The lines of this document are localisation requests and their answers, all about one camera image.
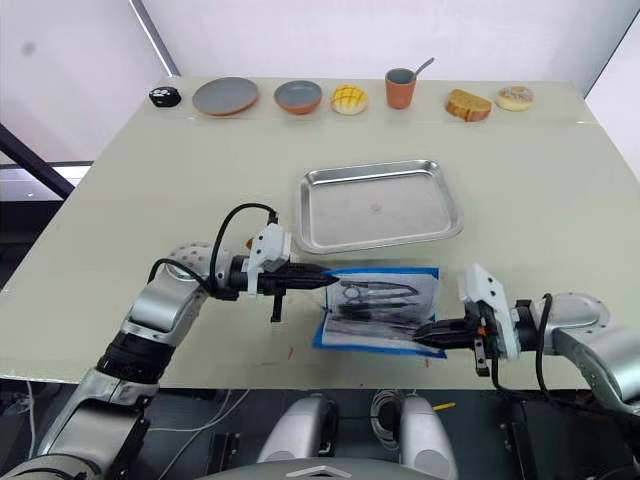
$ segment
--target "ceramic cup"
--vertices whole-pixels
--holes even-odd
[[[416,75],[407,68],[394,68],[385,75],[387,85],[387,104],[392,108],[407,108],[411,105],[413,90],[416,87]]]

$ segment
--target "pastry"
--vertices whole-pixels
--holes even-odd
[[[533,92],[527,87],[506,87],[498,92],[496,103],[504,110],[521,112],[533,105]]]
[[[368,102],[368,95],[355,85],[340,85],[331,96],[331,108],[342,115],[357,115]]]
[[[451,115],[464,118],[465,122],[477,122],[489,116],[491,102],[456,88],[449,93],[445,108]]]

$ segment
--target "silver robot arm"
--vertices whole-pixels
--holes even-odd
[[[204,278],[211,246],[191,243],[170,254]],[[228,278],[231,255],[218,255],[219,280]],[[45,434],[38,457],[9,472],[86,474],[118,478],[142,446],[149,422],[144,408],[158,391],[158,381],[182,342],[208,293],[184,271],[167,265],[142,290],[120,331]]]
[[[279,321],[287,289],[313,289],[337,280],[320,266],[291,263],[290,235],[271,216],[254,237],[248,257],[218,252],[214,287],[208,283],[212,251],[209,244],[189,243],[170,253],[170,263],[160,261],[167,264],[142,290],[98,364],[63,407],[40,443],[38,456],[3,478],[126,476],[149,426],[144,409],[209,296],[236,300],[247,290],[272,295],[272,321]]]
[[[547,300],[518,300],[509,308],[500,282],[479,265],[461,275],[460,299],[463,319],[435,322],[414,340],[443,349],[470,348],[480,376],[489,376],[488,358],[517,360],[542,340],[542,354],[571,361],[603,412],[622,419],[625,441],[640,458],[640,331],[615,323],[592,296],[561,293],[551,296],[541,335]]]

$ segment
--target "stainless steel tray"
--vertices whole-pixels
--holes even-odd
[[[430,160],[314,170],[297,191],[297,241],[336,253],[452,237],[462,213]]]

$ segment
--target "table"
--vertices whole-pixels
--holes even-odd
[[[442,269],[441,311],[459,316],[457,274],[479,262],[511,302],[546,291],[600,298],[618,321],[640,328],[640,187],[578,92],[529,84],[524,113],[494,109],[464,123],[443,109],[462,88],[493,98],[495,82],[420,81],[407,111],[386,107],[384,83],[357,80],[371,97],[357,117],[326,100],[343,80],[317,80],[325,100],[307,116],[270,98],[282,79],[256,79],[261,98],[229,118],[195,111],[190,97],[208,79],[172,78],[183,101],[145,100],[43,232],[0,294],[0,375],[77,382],[94,365],[153,261],[174,246],[213,238],[224,215],[261,201],[294,229],[294,187],[307,171],[410,158],[439,162],[465,215],[457,237],[303,260],[328,266],[401,264]],[[225,245],[235,253],[263,225],[243,213]],[[471,352],[448,360],[314,350],[321,292],[290,292],[283,322],[271,299],[209,300],[163,378],[172,387],[490,388]],[[567,360],[545,358],[551,388],[585,383]],[[501,368],[502,382],[535,387],[533,357]]]

